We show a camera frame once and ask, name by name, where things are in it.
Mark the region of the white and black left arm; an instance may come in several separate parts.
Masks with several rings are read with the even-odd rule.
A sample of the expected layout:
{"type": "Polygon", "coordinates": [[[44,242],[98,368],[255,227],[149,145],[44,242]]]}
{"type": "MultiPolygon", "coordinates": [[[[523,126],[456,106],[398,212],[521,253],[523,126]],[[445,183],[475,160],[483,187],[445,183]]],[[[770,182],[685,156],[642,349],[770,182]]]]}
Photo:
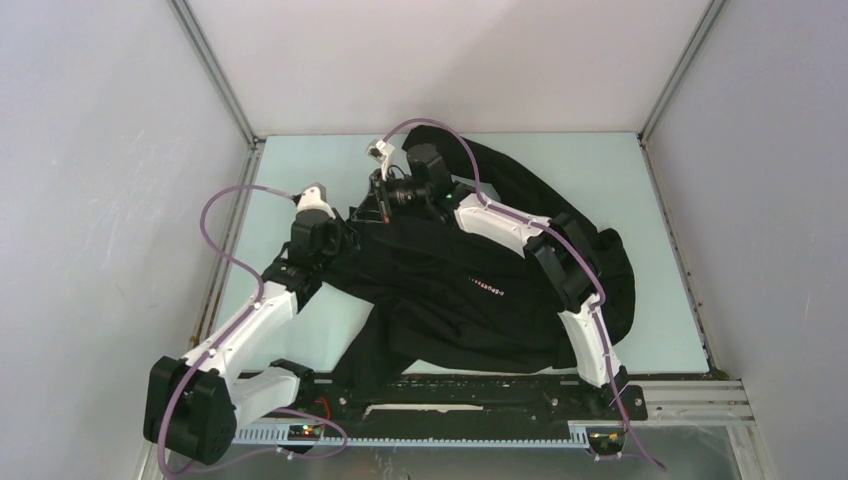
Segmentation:
{"type": "Polygon", "coordinates": [[[343,244],[343,222],[330,207],[296,213],[291,238],[263,272],[241,313],[207,340],[151,368],[145,439],[204,465],[220,460],[237,432],[278,408],[304,416],[315,388],[290,368],[269,366],[243,377],[265,338],[292,320],[321,288],[321,275],[343,244]]]}

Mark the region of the black jacket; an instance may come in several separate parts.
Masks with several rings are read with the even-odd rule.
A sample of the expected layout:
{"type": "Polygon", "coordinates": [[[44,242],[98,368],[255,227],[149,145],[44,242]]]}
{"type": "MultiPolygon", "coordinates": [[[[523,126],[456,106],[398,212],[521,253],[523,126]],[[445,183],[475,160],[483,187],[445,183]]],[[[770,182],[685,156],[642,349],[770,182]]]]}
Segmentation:
{"type": "MultiPolygon", "coordinates": [[[[405,148],[420,144],[435,146],[453,175],[492,185],[510,207],[574,218],[595,254],[610,339],[619,342],[630,332],[635,275],[616,230],[598,229],[506,154],[425,125],[404,141],[405,148]]],[[[327,284],[372,306],[333,368],[336,384],[360,395],[376,393],[416,361],[514,374],[576,365],[552,298],[516,253],[422,213],[360,224],[357,232],[358,248],[336,258],[324,276],[327,284]]]]}

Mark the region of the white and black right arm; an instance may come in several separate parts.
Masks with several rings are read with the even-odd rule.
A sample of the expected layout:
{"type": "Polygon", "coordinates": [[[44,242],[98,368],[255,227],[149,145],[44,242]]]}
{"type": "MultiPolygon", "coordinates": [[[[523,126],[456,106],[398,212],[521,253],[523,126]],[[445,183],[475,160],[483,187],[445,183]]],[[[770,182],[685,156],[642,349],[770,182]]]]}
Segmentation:
{"type": "Polygon", "coordinates": [[[376,387],[417,360],[462,370],[575,368],[585,411],[606,418],[628,374],[614,344],[630,330],[635,280],[618,234],[598,230],[512,158],[439,141],[393,148],[351,212],[352,253],[333,284],[372,312],[337,364],[338,381],[376,387]]]}

